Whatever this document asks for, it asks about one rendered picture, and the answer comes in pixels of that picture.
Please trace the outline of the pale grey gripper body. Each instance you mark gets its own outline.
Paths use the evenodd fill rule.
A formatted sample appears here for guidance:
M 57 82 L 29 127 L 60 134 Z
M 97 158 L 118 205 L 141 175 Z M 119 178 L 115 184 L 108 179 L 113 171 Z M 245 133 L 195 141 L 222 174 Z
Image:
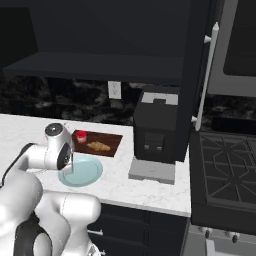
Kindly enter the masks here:
M 67 165 L 62 169 L 63 173 L 64 173 L 64 174 L 67 174 L 67 175 L 72 174 L 72 173 L 73 173 L 73 170 L 74 170 L 74 168 L 73 168 L 73 164 L 72 164 L 72 163 L 67 164 Z

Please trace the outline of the red jam jar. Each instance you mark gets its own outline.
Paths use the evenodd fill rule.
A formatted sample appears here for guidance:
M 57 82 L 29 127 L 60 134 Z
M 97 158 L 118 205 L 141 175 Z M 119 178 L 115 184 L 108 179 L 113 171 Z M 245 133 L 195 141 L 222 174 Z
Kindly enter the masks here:
M 78 130 L 76 132 L 76 138 L 79 143 L 85 143 L 87 140 L 87 132 L 83 130 Z

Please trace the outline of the golden croissant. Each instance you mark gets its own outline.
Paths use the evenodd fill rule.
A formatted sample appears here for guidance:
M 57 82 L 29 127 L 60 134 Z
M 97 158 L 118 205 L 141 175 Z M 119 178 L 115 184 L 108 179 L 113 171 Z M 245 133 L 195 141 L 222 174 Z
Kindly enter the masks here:
M 110 147 L 104 143 L 101 142 L 91 142 L 88 143 L 87 146 L 95 151 L 109 151 Z

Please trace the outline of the dark brown cutting board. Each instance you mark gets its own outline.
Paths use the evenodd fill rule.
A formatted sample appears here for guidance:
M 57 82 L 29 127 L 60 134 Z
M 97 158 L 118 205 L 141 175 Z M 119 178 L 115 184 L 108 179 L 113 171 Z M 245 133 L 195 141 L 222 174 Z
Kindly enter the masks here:
M 114 157 L 122 140 L 122 135 L 87 131 L 86 141 L 84 143 L 80 143 L 78 141 L 76 133 L 77 130 L 75 130 L 72 134 L 74 151 L 84 154 Z M 105 146 L 109 147 L 109 150 L 95 150 L 94 148 L 89 147 L 89 144 L 93 142 L 100 142 Z

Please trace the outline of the dark base cabinet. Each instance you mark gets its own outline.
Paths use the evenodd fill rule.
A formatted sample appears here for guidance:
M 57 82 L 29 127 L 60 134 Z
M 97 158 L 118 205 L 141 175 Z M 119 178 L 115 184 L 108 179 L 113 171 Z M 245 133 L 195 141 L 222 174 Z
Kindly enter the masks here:
M 129 207 L 102 205 L 89 230 L 91 240 L 105 256 L 182 256 L 189 219 Z

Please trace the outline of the dark open cabinet door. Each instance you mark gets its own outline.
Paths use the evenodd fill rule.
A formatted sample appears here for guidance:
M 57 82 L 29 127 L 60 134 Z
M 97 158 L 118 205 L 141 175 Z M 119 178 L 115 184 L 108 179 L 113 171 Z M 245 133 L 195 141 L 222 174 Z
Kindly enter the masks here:
M 178 100 L 174 160 L 185 159 L 203 58 L 204 39 L 213 26 L 218 0 L 191 0 Z

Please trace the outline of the light blue plate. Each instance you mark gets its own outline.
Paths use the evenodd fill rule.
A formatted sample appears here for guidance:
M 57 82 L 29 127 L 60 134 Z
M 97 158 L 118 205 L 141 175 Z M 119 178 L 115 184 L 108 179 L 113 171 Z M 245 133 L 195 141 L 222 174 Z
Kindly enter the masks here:
M 60 171 L 59 181 L 69 187 L 84 187 L 96 182 L 103 173 L 103 165 L 93 156 L 73 155 L 73 170 L 71 173 Z

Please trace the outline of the black coffee machine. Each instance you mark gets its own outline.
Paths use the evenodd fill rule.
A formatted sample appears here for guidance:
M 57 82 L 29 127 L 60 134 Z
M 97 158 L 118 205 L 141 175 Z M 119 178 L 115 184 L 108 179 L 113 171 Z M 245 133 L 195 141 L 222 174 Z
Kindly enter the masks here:
M 143 90 L 133 115 L 134 157 L 128 177 L 175 183 L 177 90 Z

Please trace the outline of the black stove with hob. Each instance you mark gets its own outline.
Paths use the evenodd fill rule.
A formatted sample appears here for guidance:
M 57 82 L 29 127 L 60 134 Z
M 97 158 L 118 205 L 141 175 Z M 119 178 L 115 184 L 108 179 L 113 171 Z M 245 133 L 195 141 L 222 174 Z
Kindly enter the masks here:
M 191 231 L 206 255 L 256 256 L 256 136 L 192 132 L 189 164 Z M 240 234 L 236 243 L 231 232 Z

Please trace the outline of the grey microwave oven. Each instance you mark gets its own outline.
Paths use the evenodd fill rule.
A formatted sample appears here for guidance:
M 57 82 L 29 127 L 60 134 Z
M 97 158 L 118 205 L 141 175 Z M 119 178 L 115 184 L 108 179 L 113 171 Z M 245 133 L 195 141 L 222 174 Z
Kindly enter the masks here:
M 208 93 L 256 98 L 256 0 L 224 0 Z

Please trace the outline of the white wall socket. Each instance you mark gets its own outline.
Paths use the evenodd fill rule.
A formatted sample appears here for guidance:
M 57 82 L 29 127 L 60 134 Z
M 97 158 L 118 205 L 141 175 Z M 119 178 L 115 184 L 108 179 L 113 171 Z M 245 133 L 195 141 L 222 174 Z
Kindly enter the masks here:
M 110 99 L 120 99 L 121 98 L 121 83 L 118 81 L 108 82 L 108 93 Z

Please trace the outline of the dark wall cabinet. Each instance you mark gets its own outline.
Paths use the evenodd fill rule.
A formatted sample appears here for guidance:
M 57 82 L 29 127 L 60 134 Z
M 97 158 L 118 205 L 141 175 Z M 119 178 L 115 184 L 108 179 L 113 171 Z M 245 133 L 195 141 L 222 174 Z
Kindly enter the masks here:
M 181 83 L 192 0 L 0 0 L 6 75 Z

